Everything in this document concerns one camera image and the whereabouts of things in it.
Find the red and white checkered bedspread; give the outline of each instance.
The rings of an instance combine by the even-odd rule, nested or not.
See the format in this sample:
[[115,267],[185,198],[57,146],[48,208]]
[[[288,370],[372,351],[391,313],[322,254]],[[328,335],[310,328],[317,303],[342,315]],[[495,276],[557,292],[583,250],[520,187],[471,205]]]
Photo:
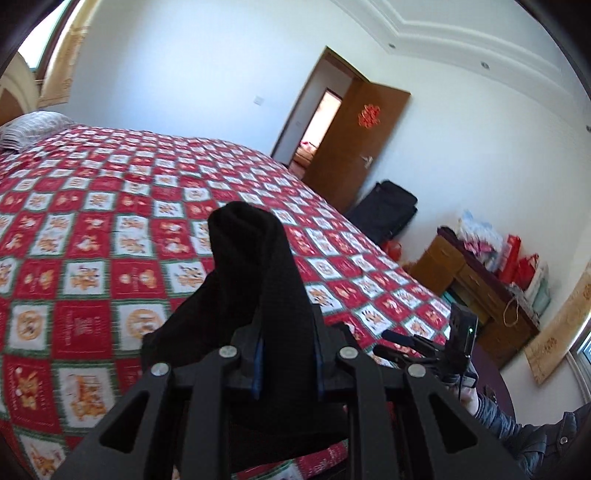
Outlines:
[[[370,351],[386,328],[444,342],[448,307],[266,155],[77,126],[0,155],[0,433],[48,479],[138,378],[142,335],[213,269],[207,217],[274,212],[326,322]],[[238,475],[308,478],[331,449]]]

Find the black jacket sleeve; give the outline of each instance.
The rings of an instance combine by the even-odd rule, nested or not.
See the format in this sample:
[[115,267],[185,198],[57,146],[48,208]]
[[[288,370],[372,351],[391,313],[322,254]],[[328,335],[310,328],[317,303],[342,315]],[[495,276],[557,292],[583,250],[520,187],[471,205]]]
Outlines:
[[492,400],[478,395],[476,419],[482,423],[532,478],[544,459],[547,437],[544,427],[522,426],[506,415]]

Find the door handle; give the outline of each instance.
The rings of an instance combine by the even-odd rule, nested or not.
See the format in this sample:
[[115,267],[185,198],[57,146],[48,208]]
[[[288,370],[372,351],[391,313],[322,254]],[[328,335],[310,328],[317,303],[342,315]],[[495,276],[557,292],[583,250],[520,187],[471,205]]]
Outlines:
[[374,158],[370,155],[369,157],[361,156],[361,160],[365,163],[365,169],[367,170],[370,165],[374,162]]

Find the window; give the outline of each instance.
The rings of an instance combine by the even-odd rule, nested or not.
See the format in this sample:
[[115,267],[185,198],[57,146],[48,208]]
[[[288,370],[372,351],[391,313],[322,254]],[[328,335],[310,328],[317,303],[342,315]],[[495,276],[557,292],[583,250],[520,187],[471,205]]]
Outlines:
[[71,2],[72,0],[64,0],[59,7],[34,28],[18,49],[18,52],[23,56],[29,67],[31,67],[31,70],[36,71],[39,68],[41,59],[53,36],[53,32]]
[[586,326],[583,328],[579,336],[579,340],[575,342],[570,352],[572,353],[577,366],[584,376],[584,380],[588,387],[591,387],[591,312],[586,321]]

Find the gray striped pillow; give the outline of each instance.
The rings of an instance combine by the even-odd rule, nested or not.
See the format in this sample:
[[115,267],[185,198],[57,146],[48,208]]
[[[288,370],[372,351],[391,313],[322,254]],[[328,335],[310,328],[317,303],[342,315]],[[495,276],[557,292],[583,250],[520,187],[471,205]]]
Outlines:
[[61,113],[27,113],[2,126],[0,148],[20,152],[72,125],[74,121]]

